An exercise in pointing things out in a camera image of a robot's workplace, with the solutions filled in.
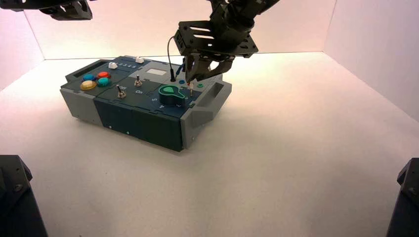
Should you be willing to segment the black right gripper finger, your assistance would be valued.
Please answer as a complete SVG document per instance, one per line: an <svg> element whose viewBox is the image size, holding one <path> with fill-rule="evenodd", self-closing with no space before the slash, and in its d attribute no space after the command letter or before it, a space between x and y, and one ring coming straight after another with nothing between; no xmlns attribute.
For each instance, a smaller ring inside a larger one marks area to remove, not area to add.
<svg viewBox="0 0 419 237"><path fill-rule="evenodd" d="M201 75L201 80L205 80L229 71L232 67L233 61L234 59L225 59L224 61L219 62L216 68L211 70L209 70L209 67L212 63L212 60L205 62L204 72Z"/></svg>
<svg viewBox="0 0 419 237"><path fill-rule="evenodd" d="M201 81L210 77L209 69L210 59L202 55L186 56L186 81Z"/></svg>

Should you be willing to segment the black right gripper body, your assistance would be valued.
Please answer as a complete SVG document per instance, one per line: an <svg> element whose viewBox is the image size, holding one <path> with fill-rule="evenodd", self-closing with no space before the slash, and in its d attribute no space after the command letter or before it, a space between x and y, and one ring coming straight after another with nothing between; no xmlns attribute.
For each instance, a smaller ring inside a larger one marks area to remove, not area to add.
<svg viewBox="0 0 419 237"><path fill-rule="evenodd" d="M216 8L210 20L179 22L175 43L182 56L251 57L258 48L250 36L254 20L233 8Z"/></svg>

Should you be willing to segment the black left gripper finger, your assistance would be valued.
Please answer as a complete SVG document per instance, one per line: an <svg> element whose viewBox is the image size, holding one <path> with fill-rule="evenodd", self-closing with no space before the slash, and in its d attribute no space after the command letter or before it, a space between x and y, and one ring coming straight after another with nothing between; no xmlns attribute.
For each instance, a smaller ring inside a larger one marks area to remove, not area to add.
<svg viewBox="0 0 419 237"><path fill-rule="evenodd" d="M67 5L67 13L71 20L91 20L92 12L87 0L75 0Z"/></svg>
<svg viewBox="0 0 419 237"><path fill-rule="evenodd" d="M42 8L40 12L50 16L54 20L69 20L66 11L60 5Z"/></svg>

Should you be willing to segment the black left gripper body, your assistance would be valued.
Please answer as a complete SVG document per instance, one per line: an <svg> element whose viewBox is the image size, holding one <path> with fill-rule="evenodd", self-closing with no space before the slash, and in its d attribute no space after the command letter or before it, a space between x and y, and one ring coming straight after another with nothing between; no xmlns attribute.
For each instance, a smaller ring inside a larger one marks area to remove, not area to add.
<svg viewBox="0 0 419 237"><path fill-rule="evenodd" d="M90 9L88 0L1 0L0 7L9 10L44 10L61 6L70 6L75 3L83 11Z"/></svg>

